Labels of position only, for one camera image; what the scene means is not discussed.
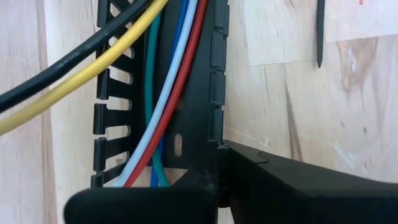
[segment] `wire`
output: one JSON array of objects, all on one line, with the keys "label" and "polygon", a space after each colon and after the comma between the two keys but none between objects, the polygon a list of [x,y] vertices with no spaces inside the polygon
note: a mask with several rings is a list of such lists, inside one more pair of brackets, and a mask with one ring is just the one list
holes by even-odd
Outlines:
[{"label": "wire", "polygon": [[[188,3],[189,3],[189,0],[182,0],[181,6],[180,6],[180,12],[178,14],[177,26],[176,26],[175,32],[174,32],[172,53],[171,53],[171,56],[170,56],[169,66],[172,63],[172,59],[173,59],[174,53],[175,53],[175,48],[177,47],[178,40],[179,40],[180,35],[181,35],[182,25],[184,23],[185,15],[186,15],[187,9],[188,9]],[[164,173],[164,168],[163,168],[163,165],[161,163],[162,162],[161,157],[162,157],[163,146],[164,146],[164,137],[162,136],[162,138],[159,141],[159,144],[157,145],[157,149],[155,150],[154,154],[152,155],[152,172],[151,172],[151,175],[150,175],[150,186],[151,187],[157,187],[158,182],[160,182],[160,186],[163,186],[162,182],[164,182],[164,180],[160,180],[159,181],[159,178],[158,178],[159,175],[157,174],[157,173],[160,173],[160,172]]]},{"label": "wire", "polygon": [[195,23],[193,24],[191,36],[187,44],[187,49],[185,51],[184,58],[181,63],[180,71],[178,72],[177,80],[175,81],[174,84],[173,92],[170,95],[169,102],[167,103],[166,109],[164,110],[162,119],[160,120],[157,126],[154,136],[150,140],[150,143],[148,144],[147,150],[145,151],[144,155],[142,155],[141,160],[138,162],[136,168],[128,178],[127,182],[124,184],[124,187],[130,187],[134,183],[134,181],[136,181],[139,174],[144,170],[152,153],[154,153],[155,147],[159,142],[159,139],[162,137],[170,121],[170,118],[173,115],[174,109],[177,105],[178,98],[181,95],[183,86],[185,84],[185,80],[187,79],[188,73],[190,71],[193,56],[198,46],[203,20],[205,18],[206,5],[207,5],[207,0],[202,0],[199,2]]},{"label": "wire", "polygon": [[[155,67],[155,53],[156,53],[156,43],[157,43],[157,33],[159,31],[160,19],[162,18],[162,13],[159,13],[153,23],[150,25],[149,38],[148,38],[148,48],[147,48],[147,58],[145,65],[145,79],[144,79],[144,108],[145,108],[145,122],[148,126],[150,118],[153,113],[153,85],[154,85],[154,67]],[[150,186],[157,187],[160,180],[162,187],[168,187],[169,182],[166,178],[166,173],[160,159],[160,154],[154,154],[152,159],[152,175],[150,178]]]},{"label": "wire", "polygon": [[69,93],[73,92],[105,70],[148,28],[156,15],[158,15],[166,5],[167,1],[168,0],[154,0],[134,25],[91,65],[74,74],[74,76],[68,78],[63,83],[50,90],[29,106],[26,106],[24,109],[14,113],[8,119],[0,121],[0,136],[41,114],[63,97],[67,96]]},{"label": "wire", "polygon": [[120,28],[137,17],[150,3],[147,0],[134,1],[125,11],[107,23],[101,30],[73,49],[69,54],[31,79],[0,95],[0,113],[28,99],[62,78],[73,67],[107,43]]},{"label": "wire", "polygon": [[129,159],[126,166],[124,167],[122,173],[119,176],[119,179],[114,183],[114,185],[113,185],[114,187],[122,187],[126,183],[130,174],[136,168],[138,161],[140,160],[141,156],[143,155],[150,139],[152,138],[153,133],[155,132],[155,128],[157,126],[157,123],[160,120],[160,117],[162,116],[164,106],[167,102],[167,99],[169,98],[169,95],[170,95],[170,92],[171,92],[171,89],[173,86],[173,82],[175,80],[175,76],[176,76],[178,68],[180,66],[183,51],[184,51],[185,45],[187,44],[189,32],[190,32],[190,29],[192,26],[192,21],[193,21],[193,17],[195,14],[195,9],[196,9],[197,3],[198,3],[198,0],[190,0],[189,1],[187,15],[185,16],[184,25],[182,26],[180,40],[177,44],[177,49],[175,51],[175,54],[174,54],[174,57],[172,60],[172,65],[170,66],[169,72],[167,73],[167,77],[166,77],[162,92],[160,93],[159,100],[156,104],[154,114],[152,115],[149,125],[148,125],[147,129],[145,130],[145,133],[142,136],[141,140],[139,141],[138,146],[136,147],[136,150],[134,151],[131,158]]}]

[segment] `red wire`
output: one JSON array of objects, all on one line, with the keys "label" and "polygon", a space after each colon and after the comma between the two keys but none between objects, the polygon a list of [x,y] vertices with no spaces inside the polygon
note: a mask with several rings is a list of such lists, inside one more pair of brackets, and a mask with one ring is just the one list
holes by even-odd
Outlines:
[{"label": "red wire", "polygon": [[164,113],[157,125],[155,133],[150,140],[147,149],[139,160],[136,168],[128,178],[127,182],[124,184],[124,187],[131,187],[131,185],[137,180],[139,174],[144,170],[145,166],[151,159],[156,146],[158,145],[166,127],[173,115],[174,109],[177,105],[177,101],[180,98],[183,86],[185,84],[185,80],[189,74],[193,57],[195,56],[195,51],[198,46],[200,32],[203,25],[203,20],[205,18],[206,6],[208,0],[199,0],[197,11],[195,13],[195,21],[192,25],[192,30],[190,34],[190,38],[187,43],[187,47],[185,49],[184,56],[181,61],[180,70],[178,71],[177,80],[174,83],[174,87],[172,93],[170,95],[169,101],[167,102]]}]

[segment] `wood grain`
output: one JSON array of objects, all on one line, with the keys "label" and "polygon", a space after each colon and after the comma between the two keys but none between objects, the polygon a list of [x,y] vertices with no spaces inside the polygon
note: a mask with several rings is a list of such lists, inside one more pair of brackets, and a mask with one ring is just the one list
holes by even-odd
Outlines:
[{"label": "wood grain", "polygon": [[[0,2],[0,92],[47,67],[40,1]],[[3,113],[3,119],[33,99]],[[53,160],[46,112],[0,137],[0,223],[51,223],[55,220]]]},{"label": "wood grain", "polygon": [[[327,1],[328,42],[321,69],[314,54],[315,0],[229,1],[224,138],[398,182],[398,35],[391,35],[398,34],[392,22],[397,1],[365,0],[362,6]],[[0,1],[0,92],[40,72],[97,31],[96,8],[97,0]],[[93,60],[91,55],[67,76]],[[115,69],[111,76],[130,81]],[[63,223],[66,201],[89,187],[96,138],[93,104],[128,108],[126,100],[96,100],[95,90],[93,80],[0,137],[0,223]],[[126,133],[126,127],[109,128],[104,136]],[[107,168],[124,159],[109,159]],[[148,186],[149,172],[147,168],[136,186]],[[174,182],[185,171],[166,172]],[[230,209],[221,209],[218,221],[232,223]]]},{"label": "wood grain", "polygon": [[243,1],[249,64],[313,60],[316,8],[315,0]]},{"label": "wood grain", "polygon": [[328,42],[398,34],[398,0],[327,0]]}]

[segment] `green wire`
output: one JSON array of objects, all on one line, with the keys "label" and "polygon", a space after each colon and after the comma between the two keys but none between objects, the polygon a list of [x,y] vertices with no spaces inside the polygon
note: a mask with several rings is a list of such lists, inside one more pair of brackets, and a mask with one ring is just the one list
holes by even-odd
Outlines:
[{"label": "green wire", "polygon": [[[155,53],[157,43],[157,33],[160,26],[160,18],[162,13],[155,18],[150,25],[149,29],[149,40],[147,49],[147,60],[145,65],[145,79],[144,79],[144,108],[145,108],[145,122],[148,126],[150,118],[154,112],[153,109],[153,92],[154,92],[154,68],[155,68]],[[169,182],[167,181],[166,173],[160,159],[159,148],[157,147],[154,154],[152,155],[152,167],[155,169],[156,175],[159,178],[160,186],[168,187]]]}]

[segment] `black cable organizer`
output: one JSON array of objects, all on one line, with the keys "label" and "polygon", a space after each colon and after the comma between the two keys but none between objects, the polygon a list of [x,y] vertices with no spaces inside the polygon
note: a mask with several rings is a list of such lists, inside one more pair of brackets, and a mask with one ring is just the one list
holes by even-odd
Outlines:
[{"label": "black cable organizer", "polygon": [[[98,27],[103,27],[113,18],[111,4],[123,11],[130,3],[127,0],[98,0]],[[154,102],[157,102],[169,70],[180,5],[180,0],[170,0],[162,13],[154,74]],[[120,38],[126,31],[127,28],[123,27],[115,38]],[[209,142],[222,140],[228,31],[227,0],[209,0],[191,72],[180,97],[182,109],[174,111],[164,134],[162,162],[165,167],[188,169],[195,155],[206,148]],[[111,78],[109,69],[98,76],[97,98],[108,100],[112,96],[128,99],[130,109],[110,110],[106,104],[96,103],[94,134],[103,135],[106,128],[115,126],[128,126],[129,134],[112,140],[100,137],[94,141],[93,169],[96,174],[91,176],[91,187],[102,187],[120,175],[146,128],[143,94],[146,39],[147,32],[131,45],[134,52],[132,58],[122,55],[112,64],[112,67],[130,74],[132,83],[126,84]],[[104,45],[96,52],[96,56],[99,57],[108,48],[109,44]],[[182,137],[181,155],[174,152],[174,141],[178,134]],[[124,152],[127,153],[127,160],[106,170],[106,160]]]}]

